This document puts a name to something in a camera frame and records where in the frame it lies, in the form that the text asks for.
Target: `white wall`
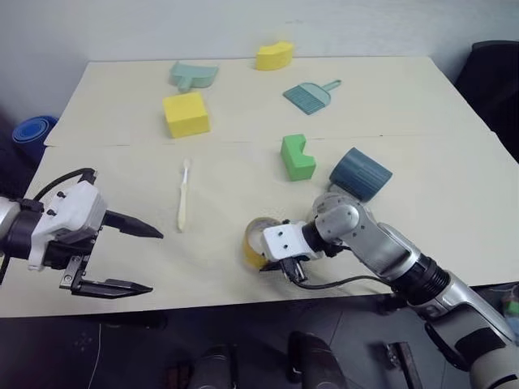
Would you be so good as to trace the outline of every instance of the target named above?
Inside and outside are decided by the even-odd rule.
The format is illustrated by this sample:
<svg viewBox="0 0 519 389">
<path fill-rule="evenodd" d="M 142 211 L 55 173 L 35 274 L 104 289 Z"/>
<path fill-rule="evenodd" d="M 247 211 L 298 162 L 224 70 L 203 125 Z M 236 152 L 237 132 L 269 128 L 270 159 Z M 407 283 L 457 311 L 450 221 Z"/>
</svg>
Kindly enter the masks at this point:
<svg viewBox="0 0 519 389">
<path fill-rule="evenodd" d="M 455 79 L 475 41 L 519 38 L 517 0 L 0 0 L 0 109 L 64 109 L 88 60 L 429 55 Z"/>
</svg>

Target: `white table surface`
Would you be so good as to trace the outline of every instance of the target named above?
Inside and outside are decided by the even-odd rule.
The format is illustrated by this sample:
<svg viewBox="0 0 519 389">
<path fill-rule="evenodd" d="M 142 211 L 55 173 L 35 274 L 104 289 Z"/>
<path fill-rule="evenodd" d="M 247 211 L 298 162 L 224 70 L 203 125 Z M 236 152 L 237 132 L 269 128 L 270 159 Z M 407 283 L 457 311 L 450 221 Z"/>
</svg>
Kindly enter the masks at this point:
<svg viewBox="0 0 519 389">
<path fill-rule="evenodd" d="M 162 99 L 177 94 L 168 84 L 174 61 L 91 62 L 50 146 L 199 143 L 379 135 L 473 134 L 488 131 L 429 58 L 295 58 L 278 71 L 256 71 L 254 60 L 193 61 L 220 66 L 204 96 L 212 130 L 171 139 Z M 341 79 L 332 103 L 310 117 L 283 91 L 302 82 Z"/>
<path fill-rule="evenodd" d="M 261 273 L 242 260 L 247 223 L 258 216 L 305 218 L 328 175 L 357 147 L 394 175 L 370 202 L 379 221 L 401 230 L 442 267 L 468 284 L 517 280 L 519 173 L 491 133 L 310 140 L 318 161 L 310 181 L 289 182 L 279 141 L 121 147 L 48 147 L 28 192 L 82 166 L 99 171 L 109 208 L 156 226 L 163 240 L 105 228 L 88 265 L 94 280 L 119 278 L 154 288 L 138 297 L 103 301 L 58 289 L 62 271 L 28 271 L 13 259 L 2 292 L 1 316 L 91 314 L 255 301 L 382 293 L 360 282 L 305 291 L 279 272 Z M 175 227 L 180 166 L 192 159 L 187 230 Z M 314 283 L 369 274 L 350 253 L 306 265 Z"/>
<path fill-rule="evenodd" d="M 78 167 L 99 171 L 109 208 L 139 217 L 163 240 L 105 228 L 88 279 L 152 286 L 114 301 L 75 297 L 58 288 L 62 271 L 27 270 L 13 259 L 0 292 L 0 316 L 94 314 L 256 301 L 382 293 L 373 282 L 306 291 L 281 273 L 259 274 L 242 257 L 248 222 L 258 216 L 304 219 L 333 166 L 352 147 L 393 171 L 370 202 L 379 221 L 401 230 L 468 284 L 517 280 L 519 171 L 499 140 L 428 58 L 305 58 L 274 72 L 252 60 L 219 63 L 201 92 L 212 131 L 171 139 L 161 99 L 173 62 L 88 65 L 28 195 Z M 340 78 L 332 103 L 310 117 L 281 93 L 303 81 Z M 303 133 L 317 160 L 310 181 L 289 182 L 281 137 Z M 192 159 L 187 230 L 176 230 L 178 185 Z M 311 282 L 368 270 L 350 253 L 306 264 Z"/>
</svg>

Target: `white toothbrush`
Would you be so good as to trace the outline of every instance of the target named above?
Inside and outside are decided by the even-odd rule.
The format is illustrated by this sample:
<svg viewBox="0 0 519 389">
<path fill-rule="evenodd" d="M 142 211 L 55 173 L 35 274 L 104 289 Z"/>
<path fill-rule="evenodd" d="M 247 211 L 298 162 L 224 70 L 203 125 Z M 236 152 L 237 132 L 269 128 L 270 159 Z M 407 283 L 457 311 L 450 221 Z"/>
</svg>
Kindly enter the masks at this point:
<svg viewBox="0 0 519 389">
<path fill-rule="evenodd" d="M 187 173 L 190 164 L 190 161 L 186 158 L 183 163 L 184 173 L 182 184 L 180 184 L 180 204 L 178 205 L 177 225 L 181 233 L 184 232 L 184 226 L 186 225 Z"/>
</svg>

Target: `teal dustpan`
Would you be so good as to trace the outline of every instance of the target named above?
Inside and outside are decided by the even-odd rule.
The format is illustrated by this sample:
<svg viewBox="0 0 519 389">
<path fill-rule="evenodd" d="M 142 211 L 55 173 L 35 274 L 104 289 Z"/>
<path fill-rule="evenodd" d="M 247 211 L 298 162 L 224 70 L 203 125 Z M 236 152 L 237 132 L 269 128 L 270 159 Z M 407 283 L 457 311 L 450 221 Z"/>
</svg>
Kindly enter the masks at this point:
<svg viewBox="0 0 519 389">
<path fill-rule="evenodd" d="M 169 71 L 173 85 L 181 93 L 191 88 L 207 88 L 212 84 L 218 72 L 218 66 L 193 66 L 177 62 Z"/>
<path fill-rule="evenodd" d="M 311 115 L 330 104 L 332 97 L 328 91 L 331 91 L 339 85 L 341 85 L 339 79 L 327 83 L 322 87 L 314 83 L 300 83 L 297 87 L 293 87 L 284 92 L 283 96 L 290 100 L 304 113 Z"/>
</svg>

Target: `yellow foam block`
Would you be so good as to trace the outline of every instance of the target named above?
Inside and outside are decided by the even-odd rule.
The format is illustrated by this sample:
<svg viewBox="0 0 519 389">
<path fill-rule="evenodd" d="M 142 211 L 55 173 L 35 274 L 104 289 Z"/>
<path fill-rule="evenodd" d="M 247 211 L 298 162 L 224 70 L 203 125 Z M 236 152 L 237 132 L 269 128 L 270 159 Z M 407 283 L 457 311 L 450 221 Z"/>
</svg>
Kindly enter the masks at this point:
<svg viewBox="0 0 519 389">
<path fill-rule="evenodd" d="M 256 53 L 258 71 L 275 71 L 287 66 L 292 61 L 294 45 L 290 42 L 277 42 L 272 46 L 261 46 Z"/>
<path fill-rule="evenodd" d="M 209 116 L 199 92 L 169 96 L 162 104 L 172 137 L 209 132 Z"/>
</svg>

